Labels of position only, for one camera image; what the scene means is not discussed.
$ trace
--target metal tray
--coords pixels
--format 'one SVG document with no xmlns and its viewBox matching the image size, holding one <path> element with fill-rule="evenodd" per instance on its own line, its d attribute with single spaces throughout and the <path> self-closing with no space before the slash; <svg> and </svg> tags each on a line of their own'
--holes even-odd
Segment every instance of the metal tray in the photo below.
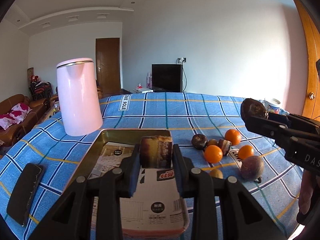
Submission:
<svg viewBox="0 0 320 240">
<path fill-rule="evenodd" d="M 72 174 L 67 186 L 78 177 L 88 177 L 101 154 L 103 146 L 108 142 L 135 145 L 140 143 L 142 136 L 171 136 L 169 130 L 165 129 L 103 129 L 92 143 L 87 153 L 82 158 L 75 172 Z"/>
</svg>

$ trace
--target screw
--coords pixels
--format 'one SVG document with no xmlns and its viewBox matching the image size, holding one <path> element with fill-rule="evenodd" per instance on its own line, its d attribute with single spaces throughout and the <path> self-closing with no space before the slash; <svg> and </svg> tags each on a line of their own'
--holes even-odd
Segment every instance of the screw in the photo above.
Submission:
<svg viewBox="0 0 320 240">
<path fill-rule="evenodd" d="M 121 168 L 114 168 L 114 169 L 112 170 L 112 173 L 113 173 L 113 174 L 121 174 L 121 173 L 122 173 L 122 169 L 121 169 Z"/>
<path fill-rule="evenodd" d="M 78 183 L 82 183 L 82 182 L 85 181 L 85 177 L 84 177 L 84 176 L 79 176 L 79 177 L 76 179 L 76 181 L 77 181 Z"/>
<path fill-rule="evenodd" d="M 200 174 L 200 173 L 201 173 L 201 169 L 199 169 L 199 168 L 192 168 L 192 169 L 191 169 L 191 172 L 192 172 L 193 174 Z"/>
<path fill-rule="evenodd" d="M 230 183 L 236 183 L 238 180 L 237 180 L 237 178 L 235 176 L 230 176 L 230 177 L 228 177 L 228 181 Z"/>
</svg>

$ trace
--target brown sofa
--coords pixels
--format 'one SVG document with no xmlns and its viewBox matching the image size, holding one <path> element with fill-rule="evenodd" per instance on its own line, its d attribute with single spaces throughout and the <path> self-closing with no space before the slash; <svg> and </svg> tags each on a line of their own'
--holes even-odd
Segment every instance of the brown sofa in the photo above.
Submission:
<svg viewBox="0 0 320 240">
<path fill-rule="evenodd" d="M 47 98 L 30 102 L 28 97 L 25 97 L 22 94 L 17 94 L 0 102 L 0 114 L 7 114 L 10 112 L 11 108 L 18 103 L 25 103 L 32 110 L 26 116 L 23 122 L 14 124 L 7 130 L 4 130 L 2 127 L 0 127 L 0 140 L 4 141 L 3 146 L 6 147 L 14 145 L 25 134 L 30 132 L 49 107 Z"/>
</svg>

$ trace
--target pink electric kettle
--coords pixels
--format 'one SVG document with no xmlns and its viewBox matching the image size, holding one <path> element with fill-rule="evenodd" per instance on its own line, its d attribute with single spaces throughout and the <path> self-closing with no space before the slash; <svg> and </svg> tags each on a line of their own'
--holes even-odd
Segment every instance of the pink electric kettle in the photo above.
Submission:
<svg viewBox="0 0 320 240">
<path fill-rule="evenodd" d="M 102 125 L 94 65 L 91 58 L 77 58 L 57 65 L 59 103 L 68 135 L 81 136 Z"/>
</svg>

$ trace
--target wooden door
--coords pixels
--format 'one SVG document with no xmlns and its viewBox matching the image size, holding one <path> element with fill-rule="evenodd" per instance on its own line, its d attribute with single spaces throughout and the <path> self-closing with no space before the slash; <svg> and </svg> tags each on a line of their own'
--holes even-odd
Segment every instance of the wooden door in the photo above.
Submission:
<svg viewBox="0 0 320 240">
<path fill-rule="evenodd" d="M 320 82 L 316 69 L 320 59 L 320 34 L 303 4 L 293 1 L 300 15 L 308 52 L 308 83 L 302 115 L 320 121 Z"/>
<path fill-rule="evenodd" d="M 97 80 L 103 95 L 119 92 L 120 38 L 96 39 Z"/>
</svg>

